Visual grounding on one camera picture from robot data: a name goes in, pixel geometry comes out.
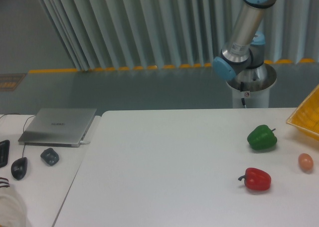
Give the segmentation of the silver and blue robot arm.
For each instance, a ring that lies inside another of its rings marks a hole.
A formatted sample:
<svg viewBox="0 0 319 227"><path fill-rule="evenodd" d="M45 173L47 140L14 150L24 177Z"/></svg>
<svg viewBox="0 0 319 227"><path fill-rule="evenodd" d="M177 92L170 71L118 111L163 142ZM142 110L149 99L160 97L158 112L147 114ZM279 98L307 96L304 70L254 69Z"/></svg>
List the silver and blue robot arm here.
<svg viewBox="0 0 319 227"><path fill-rule="evenodd" d="M232 35L212 62L219 77L232 80L243 70L263 64L264 38L258 37L255 41L254 37L265 10L275 2L276 0L243 0Z"/></svg>

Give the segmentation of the white sleeved forearm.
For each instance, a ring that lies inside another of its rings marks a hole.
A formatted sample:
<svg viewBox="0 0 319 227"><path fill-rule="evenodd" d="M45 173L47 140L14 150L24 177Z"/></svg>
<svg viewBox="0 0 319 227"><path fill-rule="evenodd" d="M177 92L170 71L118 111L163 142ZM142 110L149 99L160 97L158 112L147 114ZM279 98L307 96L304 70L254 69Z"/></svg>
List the white sleeved forearm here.
<svg viewBox="0 0 319 227"><path fill-rule="evenodd" d="M0 226L25 227L26 211L16 190L7 178L0 178Z"/></svg>

